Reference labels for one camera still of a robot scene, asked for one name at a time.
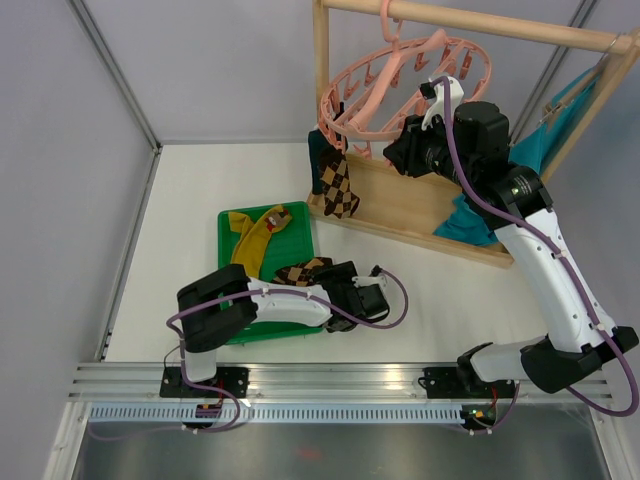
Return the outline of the brown argyle sock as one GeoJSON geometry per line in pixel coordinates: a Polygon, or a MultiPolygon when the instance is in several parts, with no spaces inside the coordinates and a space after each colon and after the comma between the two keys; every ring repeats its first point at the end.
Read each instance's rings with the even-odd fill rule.
{"type": "Polygon", "coordinates": [[[360,197],[351,189],[346,155],[333,147],[319,158],[319,174],[324,199],[324,215],[337,219],[351,217],[360,205],[360,197]]]}
{"type": "Polygon", "coordinates": [[[272,280],[275,284],[307,287],[315,284],[314,275],[334,264],[329,257],[313,257],[278,269],[272,280]]]}

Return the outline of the pink round clip hanger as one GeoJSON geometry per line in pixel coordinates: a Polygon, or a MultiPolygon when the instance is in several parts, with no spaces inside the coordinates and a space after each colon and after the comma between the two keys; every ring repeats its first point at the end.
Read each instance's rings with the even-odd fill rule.
{"type": "Polygon", "coordinates": [[[492,78],[493,65],[478,43],[441,27],[426,34],[405,36],[406,17],[391,15],[390,1],[318,1],[314,7],[317,128],[343,152],[369,158],[374,147],[395,140],[410,115],[424,116],[429,102],[419,85],[441,75],[455,77],[464,96],[480,100],[492,78]],[[374,15],[383,46],[329,73],[331,10],[374,15]],[[345,112],[333,121],[339,102],[345,112]]]}

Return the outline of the green reindeer sock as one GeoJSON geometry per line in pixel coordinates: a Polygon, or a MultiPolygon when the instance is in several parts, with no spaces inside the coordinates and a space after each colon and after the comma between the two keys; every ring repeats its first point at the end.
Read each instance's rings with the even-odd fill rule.
{"type": "Polygon", "coordinates": [[[338,105],[338,110],[334,114],[333,121],[337,122],[341,118],[341,116],[344,114],[344,112],[345,112],[345,103],[343,101],[340,101],[338,105]]]}
{"type": "Polygon", "coordinates": [[[314,129],[308,133],[307,145],[312,177],[311,193],[313,195],[320,195],[323,193],[323,190],[320,180],[319,160],[321,154],[327,150],[331,144],[326,140],[325,136],[319,129],[314,129]]]}

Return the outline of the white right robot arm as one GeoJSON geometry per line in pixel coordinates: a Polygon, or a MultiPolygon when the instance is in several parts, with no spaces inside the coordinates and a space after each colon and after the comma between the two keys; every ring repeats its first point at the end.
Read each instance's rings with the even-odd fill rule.
{"type": "Polygon", "coordinates": [[[537,340],[482,344],[458,359],[459,388],[478,395],[493,381],[529,380],[547,393],[569,389],[639,344],[584,281],[563,239],[540,176],[509,158],[508,119],[488,102],[459,105],[451,118],[411,115],[384,150],[402,175],[436,174],[459,185],[470,209],[508,250],[537,299],[547,332],[537,340]]]}

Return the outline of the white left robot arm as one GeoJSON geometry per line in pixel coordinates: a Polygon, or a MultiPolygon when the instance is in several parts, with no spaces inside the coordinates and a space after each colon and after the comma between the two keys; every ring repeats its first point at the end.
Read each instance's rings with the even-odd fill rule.
{"type": "Polygon", "coordinates": [[[177,293],[181,330],[183,385],[197,397],[218,383],[217,350],[254,324],[294,323],[348,332],[360,321],[386,319],[390,306],[386,281],[378,270],[358,274],[353,262],[328,258],[296,264],[267,282],[242,265],[227,265],[177,293]]]}

